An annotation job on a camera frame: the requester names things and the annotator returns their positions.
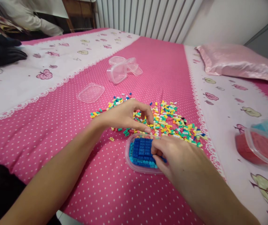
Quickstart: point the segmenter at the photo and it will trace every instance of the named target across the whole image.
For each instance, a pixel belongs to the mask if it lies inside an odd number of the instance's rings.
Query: wooden furniture
[[[95,18],[94,18],[94,2],[86,2],[81,0],[62,0],[65,10],[68,14],[67,24],[71,33],[74,33],[74,28],[70,17],[83,17],[90,18],[93,28],[96,28]]]

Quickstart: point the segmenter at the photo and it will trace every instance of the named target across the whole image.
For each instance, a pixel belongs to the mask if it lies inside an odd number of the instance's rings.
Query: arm
[[[0,220],[0,225],[46,224],[69,196],[105,129],[112,126],[150,131],[147,125],[133,120],[133,111],[138,109],[146,115],[148,123],[153,123],[150,107],[134,99],[102,113],[91,121],[35,175]]]
[[[158,168],[205,224],[259,225],[200,148],[178,138],[162,136],[153,140],[152,154]],[[169,165],[155,154],[163,154]]]

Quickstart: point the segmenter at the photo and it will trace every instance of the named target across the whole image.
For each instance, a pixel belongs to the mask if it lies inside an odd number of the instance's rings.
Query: bed
[[[23,42],[22,49],[27,60],[0,67],[0,164],[25,184],[89,123],[91,112],[132,93],[145,103],[177,102],[179,114],[209,137],[203,150],[235,195],[268,224],[258,179],[268,180],[268,170],[243,159],[234,138],[268,117],[267,83],[208,77],[194,47],[114,29]],[[135,57],[143,74],[114,85],[106,74],[112,56]],[[102,96],[91,104],[77,100],[91,82],[104,86]],[[203,224],[165,176],[128,167],[126,140],[104,132],[61,210],[84,224]]]

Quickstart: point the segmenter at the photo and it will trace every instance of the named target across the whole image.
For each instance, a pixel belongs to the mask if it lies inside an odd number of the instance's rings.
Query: pillowcase
[[[268,59],[236,44],[212,43],[196,47],[208,75],[256,78],[268,81]]]

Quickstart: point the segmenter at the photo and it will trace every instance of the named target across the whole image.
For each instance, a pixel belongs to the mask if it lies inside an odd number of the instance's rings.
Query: left hand
[[[141,118],[145,118],[147,124],[154,124],[154,115],[149,105],[143,104],[136,99],[129,99],[122,104],[109,109],[98,115],[94,120],[98,120],[105,127],[114,128],[134,128],[146,133],[151,129],[143,123],[133,120],[133,112],[141,111]]]

